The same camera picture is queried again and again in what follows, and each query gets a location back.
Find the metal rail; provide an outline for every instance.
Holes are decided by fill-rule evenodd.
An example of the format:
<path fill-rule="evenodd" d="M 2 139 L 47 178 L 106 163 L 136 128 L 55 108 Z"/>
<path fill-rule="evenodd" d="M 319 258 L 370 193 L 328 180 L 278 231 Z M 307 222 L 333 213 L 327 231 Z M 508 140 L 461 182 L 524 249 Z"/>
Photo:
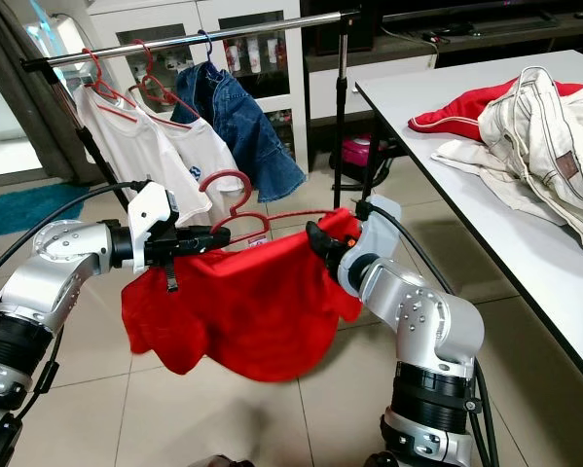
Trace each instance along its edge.
<path fill-rule="evenodd" d="M 162 51 L 180 46 L 191 46 L 194 44 L 203 44 L 211 41 L 220 41 L 222 39 L 233 39 L 241 36 L 248 36 L 252 34 L 260 34 L 263 32 L 281 31 L 285 29 L 294 29 L 297 27 L 318 26 L 319 24 L 329 24 L 340 21 L 344 16 L 351 16 L 356 12 L 334 12 L 326 13 L 324 15 L 315 15 L 313 17 L 293 18 L 282 21 L 264 22 L 263 24 L 256 24 L 252 26 L 237 27 L 234 29 L 224 29 L 222 31 L 209 32 L 208 38 L 203 34 L 194 34 L 191 36 L 175 37 L 171 39 L 162 39 L 159 41 L 149 41 L 144 45 L 151 51 Z M 92 51 L 99 59 L 111 58 L 114 56 L 125 56 L 132 54 L 140 54 L 142 46 L 139 44 L 129 44 L 127 46 L 110 47 L 107 49 L 98 49 Z M 69 54 L 51 56 L 47 58 L 37 58 L 33 60 L 24 60 L 21 64 L 26 71 L 37 71 L 45 68 L 47 65 L 51 67 L 58 67 L 70 65 L 73 63 L 80 63 L 82 61 L 90 61 L 89 54 Z"/>

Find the jacket patch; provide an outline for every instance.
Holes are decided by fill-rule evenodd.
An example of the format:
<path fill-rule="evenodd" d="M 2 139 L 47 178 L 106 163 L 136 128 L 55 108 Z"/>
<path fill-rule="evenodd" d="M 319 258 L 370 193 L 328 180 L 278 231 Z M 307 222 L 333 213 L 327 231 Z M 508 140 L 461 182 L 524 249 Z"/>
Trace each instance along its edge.
<path fill-rule="evenodd" d="M 565 179 L 570 179 L 579 173 L 579 168 L 576 166 L 572 151 L 568 151 L 563 156 L 559 156 L 556 161 L 557 167 Z"/>

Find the white cabinet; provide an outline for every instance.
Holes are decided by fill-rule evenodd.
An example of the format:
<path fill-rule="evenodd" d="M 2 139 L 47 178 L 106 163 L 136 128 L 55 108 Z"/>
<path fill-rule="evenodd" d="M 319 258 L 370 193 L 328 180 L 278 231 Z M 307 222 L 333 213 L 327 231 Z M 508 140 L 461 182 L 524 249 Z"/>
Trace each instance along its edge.
<path fill-rule="evenodd" d="M 299 0 L 96 0 L 88 8 L 100 47 L 217 31 L 267 21 L 298 18 Z M 153 53 L 153 74 L 169 89 L 177 73 L 206 60 L 206 44 Z M 263 33 L 213 43 L 212 62 L 232 73 L 268 115 L 282 143 L 308 172 L 304 68 L 300 29 Z M 135 84 L 146 65 L 144 54 L 108 62 L 116 87 Z M 158 112 L 169 111 L 154 101 Z"/>

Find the television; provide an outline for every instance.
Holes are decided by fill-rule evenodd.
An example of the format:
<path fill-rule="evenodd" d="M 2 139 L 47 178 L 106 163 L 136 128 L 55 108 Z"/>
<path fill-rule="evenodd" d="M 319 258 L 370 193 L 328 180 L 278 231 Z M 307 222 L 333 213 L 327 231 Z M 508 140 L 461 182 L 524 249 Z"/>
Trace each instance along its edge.
<path fill-rule="evenodd" d="M 383 22 L 392 22 L 516 7 L 538 7 L 541 10 L 544 5 L 560 1 L 562 0 L 402 0 L 395 2 L 382 0 L 381 3 Z"/>

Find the red cloth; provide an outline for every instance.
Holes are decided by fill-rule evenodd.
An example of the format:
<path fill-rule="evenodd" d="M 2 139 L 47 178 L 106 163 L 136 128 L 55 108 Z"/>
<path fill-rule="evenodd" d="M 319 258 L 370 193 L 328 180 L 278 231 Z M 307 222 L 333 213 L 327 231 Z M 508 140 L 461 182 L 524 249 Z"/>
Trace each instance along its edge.
<path fill-rule="evenodd" d="M 499 99 L 516 81 L 516 78 L 499 86 L 468 90 L 446 107 L 435 112 L 414 117 L 408 126 L 421 133 L 454 133 L 483 142 L 477 119 L 486 106 Z M 583 85 L 555 82 L 559 95 L 571 95 L 583 89 Z"/>
<path fill-rule="evenodd" d="M 339 240 L 359 237 L 358 221 L 339 209 L 319 227 Z M 339 316 L 354 320 L 358 299 L 329 275 L 306 232 L 240 252 L 176 258 L 178 292 L 150 268 L 123 290 L 123 321 L 133 353 L 155 350 L 184 375 L 204 354 L 259 381 L 309 371 L 330 346 Z"/>

